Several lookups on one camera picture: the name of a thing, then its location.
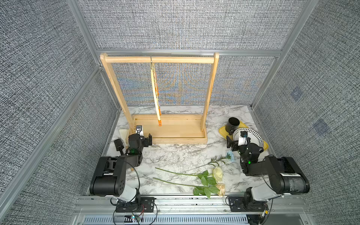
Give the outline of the peach rose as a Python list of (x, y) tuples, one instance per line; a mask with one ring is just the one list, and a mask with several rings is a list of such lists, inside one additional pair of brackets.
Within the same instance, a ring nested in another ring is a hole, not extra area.
[(193, 188), (193, 195), (194, 196), (206, 196), (208, 199), (211, 198), (212, 194), (216, 194), (219, 197), (225, 196), (226, 193), (226, 186), (223, 183), (216, 183), (216, 184), (210, 184), (207, 183), (206, 185), (189, 185), (189, 184), (182, 184), (182, 183), (174, 183), (170, 181), (165, 181), (159, 178), (154, 178), (155, 180), (167, 184), (177, 185), (177, 186), (185, 186), (185, 187), (191, 187)]

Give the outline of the blue flower with stem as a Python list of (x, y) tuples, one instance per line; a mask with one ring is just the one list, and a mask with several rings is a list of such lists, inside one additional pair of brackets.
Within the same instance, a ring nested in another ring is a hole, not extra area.
[(188, 169), (188, 170), (186, 170), (186, 172), (192, 171), (192, 170), (195, 170), (198, 168), (206, 167), (206, 166), (219, 167), (220, 163), (223, 163), (225, 165), (227, 163), (227, 161), (230, 161), (230, 162), (235, 161), (235, 156), (232, 151), (227, 151), (225, 156), (222, 156), (222, 155), (215, 156), (215, 157), (211, 158), (211, 160), (208, 163)]

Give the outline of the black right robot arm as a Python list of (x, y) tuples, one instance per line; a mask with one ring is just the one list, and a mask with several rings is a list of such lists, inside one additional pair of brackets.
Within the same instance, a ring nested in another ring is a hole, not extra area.
[(256, 187), (246, 189), (243, 197), (230, 196), (228, 204), (232, 212), (259, 212), (267, 210), (269, 200), (283, 195), (301, 195), (310, 191), (310, 184), (303, 171), (292, 157), (277, 158), (274, 155), (258, 158), (264, 151), (259, 145), (252, 143), (246, 131), (241, 132), (238, 140), (226, 137), (227, 148), (237, 151), (241, 157), (241, 168), (246, 176), (268, 176)]

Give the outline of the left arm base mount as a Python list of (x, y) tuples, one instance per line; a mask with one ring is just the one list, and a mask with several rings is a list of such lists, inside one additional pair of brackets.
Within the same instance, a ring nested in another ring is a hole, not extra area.
[(154, 212), (155, 198), (154, 197), (140, 197), (133, 202), (118, 202), (116, 204), (116, 213), (141, 213)]

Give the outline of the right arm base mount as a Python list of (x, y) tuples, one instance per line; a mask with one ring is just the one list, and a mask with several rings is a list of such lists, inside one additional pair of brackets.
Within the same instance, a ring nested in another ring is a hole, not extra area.
[(244, 200), (240, 196), (228, 196), (226, 202), (230, 207), (231, 212), (264, 212), (268, 210), (267, 203)]

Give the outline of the cream rose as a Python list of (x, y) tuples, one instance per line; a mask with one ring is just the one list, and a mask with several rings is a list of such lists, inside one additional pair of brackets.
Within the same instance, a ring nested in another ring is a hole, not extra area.
[(167, 172), (167, 173), (176, 174), (176, 175), (194, 176), (194, 177), (197, 177), (199, 179), (202, 179), (203, 177), (206, 178), (206, 179), (212, 178), (216, 183), (222, 182), (223, 177), (224, 177), (223, 170), (220, 167), (215, 167), (212, 172), (209, 172), (208, 170), (205, 170), (205, 171), (203, 171), (201, 173), (198, 173), (198, 174), (172, 172), (172, 171), (161, 169), (161, 168), (158, 168), (158, 167), (156, 167), (155, 169), (163, 171), (163, 172)]

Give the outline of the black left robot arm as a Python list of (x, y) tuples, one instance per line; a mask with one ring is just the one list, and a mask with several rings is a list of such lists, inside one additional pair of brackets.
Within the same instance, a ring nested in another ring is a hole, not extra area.
[(116, 150), (120, 152), (117, 157), (100, 157), (93, 178), (90, 183), (92, 196), (114, 196), (122, 202), (132, 203), (140, 201), (140, 188), (133, 188), (126, 184), (127, 169), (139, 166), (143, 160), (143, 149), (152, 145), (152, 135), (144, 137), (132, 134), (128, 137), (128, 148), (121, 139), (114, 141)]

